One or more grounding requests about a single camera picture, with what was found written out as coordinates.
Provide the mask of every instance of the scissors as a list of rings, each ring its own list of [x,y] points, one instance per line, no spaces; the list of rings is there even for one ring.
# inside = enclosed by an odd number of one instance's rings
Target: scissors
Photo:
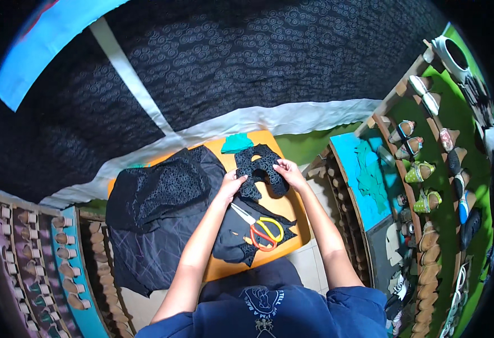
[[[250,225],[250,235],[251,235],[251,240],[252,240],[252,244],[257,247],[260,251],[264,251],[264,252],[268,252],[268,251],[271,251],[273,249],[275,249],[277,247],[277,243],[282,241],[283,240],[283,236],[284,236],[284,232],[283,232],[283,227],[281,226],[281,224],[274,220],[274,219],[271,219],[271,218],[268,218],[268,217],[260,217],[258,220],[255,220],[254,217],[252,217],[250,214],[248,214],[245,210],[243,210],[242,208],[240,208],[239,206],[235,205],[234,203],[231,203],[230,206],[232,207],[232,209],[234,209],[234,211],[241,217],[243,218],[244,221],[246,221],[249,225]],[[277,237],[275,237],[270,229],[268,229],[268,227],[264,224],[264,222],[270,222],[270,223],[273,223],[275,224],[278,229],[279,229],[279,235]],[[255,224],[258,224],[259,226],[262,227],[262,229],[264,229],[264,231],[266,232],[266,234],[258,231],[256,228],[255,228]],[[264,246],[261,246],[260,244],[258,244],[255,240],[255,234],[257,234],[258,236],[262,237],[263,239],[267,240],[268,242],[271,243],[271,247],[270,248],[266,248]]]

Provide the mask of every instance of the white sneaker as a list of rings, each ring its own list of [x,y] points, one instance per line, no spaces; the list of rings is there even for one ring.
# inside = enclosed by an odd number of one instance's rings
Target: white sneaker
[[[469,63],[465,54],[452,39],[439,36],[431,40],[435,53],[438,54],[442,63],[458,83],[465,83],[465,78],[470,75]]]
[[[409,76],[409,83],[413,86],[419,96],[424,96],[428,91],[426,85],[424,85],[422,80],[416,75]]]
[[[422,96],[422,103],[426,106],[427,111],[432,116],[437,116],[439,114],[439,104],[435,101],[435,98],[431,93],[427,92],[424,96]]]

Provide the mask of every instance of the teal fabric scrap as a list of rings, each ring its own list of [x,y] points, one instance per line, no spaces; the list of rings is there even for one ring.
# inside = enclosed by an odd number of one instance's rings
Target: teal fabric scrap
[[[247,137],[247,134],[240,132],[239,134],[230,135],[226,138],[226,141],[221,148],[221,153],[237,154],[253,145],[251,139]]]
[[[367,141],[362,141],[354,151],[358,154],[359,163],[358,190],[362,196],[369,195],[375,200],[377,210],[381,214],[386,210],[384,203],[388,200],[388,194],[378,162],[374,161],[370,165],[366,165],[367,154],[370,151],[371,147]]]

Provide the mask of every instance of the white fabric strip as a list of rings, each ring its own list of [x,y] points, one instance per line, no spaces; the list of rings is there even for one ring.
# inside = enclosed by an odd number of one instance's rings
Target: white fabric strip
[[[340,124],[364,121],[379,104],[380,100],[363,98],[286,103],[273,108],[253,106],[236,109],[180,132],[167,134],[162,139],[125,156],[110,159],[102,165],[91,182],[61,189],[43,199],[41,204],[65,208],[73,203],[88,202],[92,199],[108,199],[108,184],[121,170],[147,163],[184,147],[221,139],[237,132],[268,130],[273,135],[282,135],[327,130]]]
[[[104,17],[101,17],[89,26],[89,29],[93,33],[95,39],[103,49],[104,53],[110,60],[112,66],[114,66],[115,71],[118,72],[119,76],[127,85],[127,88],[134,95],[138,103],[142,108],[148,113],[150,118],[155,122],[155,124],[163,131],[164,135],[172,135],[174,131],[172,127],[168,124],[166,119],[161,113],[157,104],[149,95],[148,90],[142,84],[142,81],[136,74],[134,68],[132,67],[129,59],[119,46],[119,43],[115,39],[114,33],[108,26],[108,22]]]

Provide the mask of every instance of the white floor tile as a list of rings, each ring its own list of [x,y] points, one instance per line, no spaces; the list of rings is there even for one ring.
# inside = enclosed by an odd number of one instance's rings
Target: white floor tile
[[[296,270],[298,270],[304,287],[314,291],[321,289],[320,281],[318,280],[318,271],[316,269],[315,254],[312,248],[299,253],[292,252],[287,258],[294,264]]]
[[[312,240],[308,241],[306,245],[304,245],[303,247],[299,248],[299,249],[296,249],[295,251],[293,251],[292,253],[300,253],[304,250],[307,250],[307,249],[311,249],[313,247],[313,243],[312,243]]]
[[[316,194],[323,192],[330,186],[330,182],[328,182],[327,178],[321,179],[319,176],[313,176],[311,179],[307,180],[307,183],[309,184],[309,186],[311,186],[311,189],[313,189],[313,192]]]
[[[313,247],[313,254],[315,255],[316,269],[318,273],[318,280],[320,281],[320,288],[325,289],[328,287],[328,280],[326,278],[326,271],[324,270],[324,263],[322,262],[322,256],[317,247]]]
[[[121,288],[121,295],[127,307],[127,313],[132,316],[132,324],[135,326],[136,331],[149,324],[161,306],[167,291],[153,291],[150,297],[146,298],[127,288]]]
[[[335,200],[333,199],[332,195],[328,196],[327,193],[323,192],[316,194],[316,197],[320,201],[320,204],[322,204],[322,207],[324,208],[324,211],[328,216],[332,216],[335,213],[338,213],[337,206],[335,205]]]
[[[306,164],[302,164],[301,166],[298,166],[298,169],[300,172],[303,172],[305,170],[305,168],[307,168],[311,163],[306,163]]]

